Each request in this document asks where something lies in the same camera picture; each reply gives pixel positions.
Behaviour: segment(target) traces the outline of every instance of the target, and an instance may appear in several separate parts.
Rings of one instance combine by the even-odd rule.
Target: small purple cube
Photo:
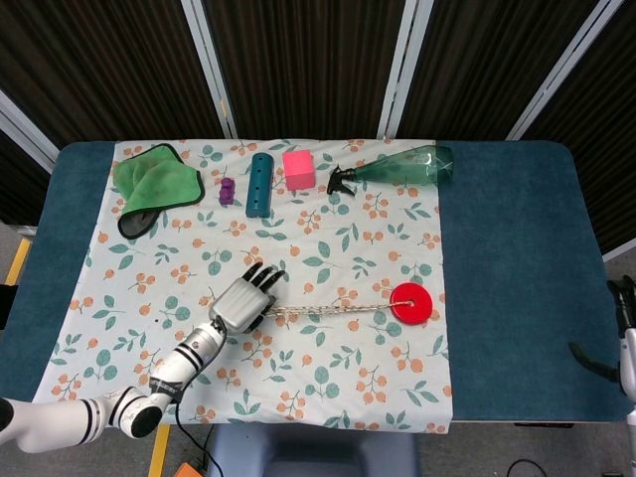
[[[219,190],[219,203],[222,206],[230,206],[235,201],[235,180],[224,177],[221,180],[221,189]]]

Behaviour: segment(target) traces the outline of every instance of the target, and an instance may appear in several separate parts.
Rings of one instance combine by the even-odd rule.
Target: red disc
[[[433,312],[433,300],[422,286],[416,283],[403,283],[394,288],[391,303],[410,301],[412,305],[392,306],[394,316],[406,325],[421,325]]]

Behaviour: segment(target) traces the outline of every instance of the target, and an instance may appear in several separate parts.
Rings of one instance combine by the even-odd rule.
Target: dark teal table mat
[[[440,187],[454,418],[618,420],[613,385],[568,341],[618,359],[611,296],[572,158],[550,142],[457,142]],[[94,228],[114,143],[65,148],[0,343],[0,396],[30,400]]]

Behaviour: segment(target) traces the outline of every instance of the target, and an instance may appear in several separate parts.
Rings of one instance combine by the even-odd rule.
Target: green towel
[[[114,184],[126,200],[117,226],[127,239],[148,232],[161,211],[200,202],[201,173],[186,166],[169,144],[159,144],[117,164]]]

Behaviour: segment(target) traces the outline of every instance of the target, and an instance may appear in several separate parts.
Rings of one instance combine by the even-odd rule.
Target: pink block
[[[308,149],[282,153],[287,190],[297,191],[316,186],[314,159]]]

